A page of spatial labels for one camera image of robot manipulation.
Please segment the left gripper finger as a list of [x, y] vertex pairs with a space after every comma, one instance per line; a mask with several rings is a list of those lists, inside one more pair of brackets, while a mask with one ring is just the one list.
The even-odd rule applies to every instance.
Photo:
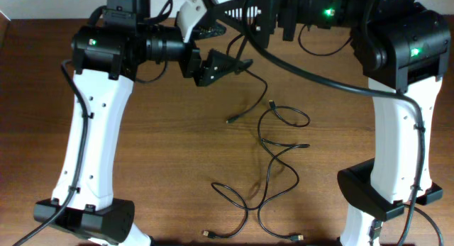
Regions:
[[252, 59], [238, 60], [215, 49], [201, 63], [200, 86], [208, 86], [230, 73], [239, 74], [253, 64]]
[[203, 40], [207, 38], [219, 37], [224, 35], [226, 31], [227, 28], [217, 22], [215, 22], [212, 26], [197, 25], [194, 28], [194, 39]]

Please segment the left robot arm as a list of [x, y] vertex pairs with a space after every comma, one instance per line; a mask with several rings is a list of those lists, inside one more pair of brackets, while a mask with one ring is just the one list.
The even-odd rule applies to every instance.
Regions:
[[241, 27], [230, 11], [243, 0], [184, 0], [174, 26], [162, 22], [173, 7], [150, 15], [150, 0], [107, 0], [72, 39], [73, 73], [65, 78], [74, 92], [74, 111], [65, 161], [52, 196], [36, 203], [33, 217], [99, 245], [153, 245], [134, 222], [132, 201], [117, 199], [113, 165], [119, 130], [138, 67], [147, 61], [178, 62], [182, 74], [206, 86], [249, 61], [212, 50], [202, 60], [195, 42]]

